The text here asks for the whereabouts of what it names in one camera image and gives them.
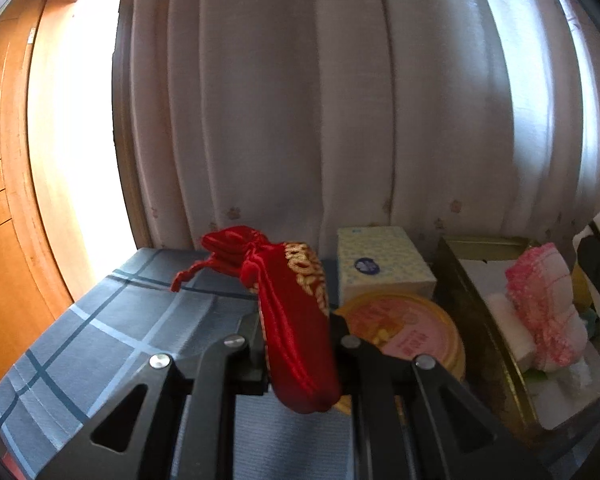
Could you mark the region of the yellow plush cloth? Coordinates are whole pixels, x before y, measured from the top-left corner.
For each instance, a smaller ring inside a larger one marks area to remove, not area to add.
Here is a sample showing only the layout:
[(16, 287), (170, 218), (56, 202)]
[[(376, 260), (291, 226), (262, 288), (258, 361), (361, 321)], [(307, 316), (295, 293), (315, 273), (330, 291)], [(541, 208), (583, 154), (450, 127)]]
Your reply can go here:
[(591, 293), (588, 290), (588, 282), (582, 269), (578, 264), (571, 272), (571, 283), (573, 291), (573, 303), (579, 312), (584, 312), (593, 303)]

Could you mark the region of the red velvet drawstring pouch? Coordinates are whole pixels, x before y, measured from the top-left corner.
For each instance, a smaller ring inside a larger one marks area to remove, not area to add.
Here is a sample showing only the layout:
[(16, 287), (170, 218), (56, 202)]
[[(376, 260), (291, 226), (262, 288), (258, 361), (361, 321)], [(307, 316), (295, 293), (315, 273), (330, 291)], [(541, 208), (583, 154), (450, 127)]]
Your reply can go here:
[(321, 261), (301, 242), (271, 242), (249, 226), (206, 234), (209, 255), (178, 272), (172, 292), (204, 269), (238, 278), (258, 296), (266, 362), (277, 399), (311, 414), (329, 411), (341, 398), (329, 301)]

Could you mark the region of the teal cloth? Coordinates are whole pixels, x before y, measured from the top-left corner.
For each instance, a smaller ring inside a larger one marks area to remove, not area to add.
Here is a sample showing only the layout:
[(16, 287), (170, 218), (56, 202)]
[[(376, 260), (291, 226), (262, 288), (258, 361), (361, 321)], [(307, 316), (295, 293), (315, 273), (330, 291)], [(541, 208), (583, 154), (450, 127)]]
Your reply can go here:
[(600, 317), (592, 307), (589, 307), (580, 313), (580, 318), (588, 332), (588, 341), (597, 351), (600, 351)]

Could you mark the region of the white pink knitted cloth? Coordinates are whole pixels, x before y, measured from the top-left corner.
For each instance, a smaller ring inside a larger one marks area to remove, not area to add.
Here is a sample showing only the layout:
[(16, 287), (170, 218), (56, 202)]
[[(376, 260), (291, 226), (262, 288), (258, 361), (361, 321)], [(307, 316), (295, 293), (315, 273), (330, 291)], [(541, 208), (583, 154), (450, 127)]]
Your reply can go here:
[(554, 373), (578, 362), (588, 332), (573, 303), (571, 275), (556, 246), (527, 249), (505, 270), (504, 292), (484, 302), (518, 368)]

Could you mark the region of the white teal plastic package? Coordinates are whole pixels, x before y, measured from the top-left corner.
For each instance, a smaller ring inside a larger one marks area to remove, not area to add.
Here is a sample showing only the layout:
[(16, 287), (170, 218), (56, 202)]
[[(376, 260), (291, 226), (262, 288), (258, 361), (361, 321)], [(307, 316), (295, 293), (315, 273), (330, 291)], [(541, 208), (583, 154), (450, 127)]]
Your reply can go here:
[(553, 430), (600, 398), (600, 373), (585, 361), (554, 373), (527, 370), (524, 382), (540, 426)]

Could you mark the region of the round gold pink tin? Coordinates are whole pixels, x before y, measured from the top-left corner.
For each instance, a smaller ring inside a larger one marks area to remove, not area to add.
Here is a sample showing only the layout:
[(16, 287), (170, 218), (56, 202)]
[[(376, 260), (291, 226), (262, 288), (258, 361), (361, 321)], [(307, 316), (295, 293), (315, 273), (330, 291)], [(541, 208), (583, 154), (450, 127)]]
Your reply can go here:
[(433, 356), (456, 379), (466, 374), (465, 347), (452, 318), (431, 300), (411, 292), (369, 292), (335, 311), (350, 333), (386, 356)]

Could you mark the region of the white tissue box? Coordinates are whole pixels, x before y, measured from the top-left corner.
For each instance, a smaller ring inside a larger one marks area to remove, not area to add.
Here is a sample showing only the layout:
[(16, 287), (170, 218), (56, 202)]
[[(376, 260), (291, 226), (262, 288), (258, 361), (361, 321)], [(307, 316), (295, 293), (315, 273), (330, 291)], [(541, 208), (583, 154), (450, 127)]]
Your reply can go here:
[(338, 285), (343, 306), (370, 292), (412, 292), (431, 299), (437, 279), (400, 226), (338, 230)]

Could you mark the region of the gold metal tray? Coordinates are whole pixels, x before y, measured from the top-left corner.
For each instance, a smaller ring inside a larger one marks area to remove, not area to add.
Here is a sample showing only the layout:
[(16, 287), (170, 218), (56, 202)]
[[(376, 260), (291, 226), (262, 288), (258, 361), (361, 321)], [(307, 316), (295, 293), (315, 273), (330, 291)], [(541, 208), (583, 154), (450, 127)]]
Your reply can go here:
[(506, 296), (505, 272), (533, 242), (443, 237), (432, 270), (434, 300), (460, 332), (476, 397), (536, 452), (561, 453), (600, 422), (600, 330), (574, 364), (542, 372), (534, 341)]

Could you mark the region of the pale pink curtain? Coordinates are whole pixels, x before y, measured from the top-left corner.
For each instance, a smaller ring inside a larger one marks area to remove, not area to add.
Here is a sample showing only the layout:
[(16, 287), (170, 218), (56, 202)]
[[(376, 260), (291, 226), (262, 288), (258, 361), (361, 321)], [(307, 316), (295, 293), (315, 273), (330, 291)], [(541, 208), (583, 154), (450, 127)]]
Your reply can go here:
[(600, 32), (579, 0), (121, 0), (137, 244), (345, 226), (568, 249), (600, 212)]

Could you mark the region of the wooden cabinet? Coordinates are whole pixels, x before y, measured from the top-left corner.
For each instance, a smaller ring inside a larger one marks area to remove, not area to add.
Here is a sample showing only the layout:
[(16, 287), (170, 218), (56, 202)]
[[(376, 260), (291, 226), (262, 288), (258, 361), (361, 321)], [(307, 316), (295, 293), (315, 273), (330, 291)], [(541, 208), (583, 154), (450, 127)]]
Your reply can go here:
[(134, 246), (114, 152), (119, 1), (0, 15), (0, 381)]

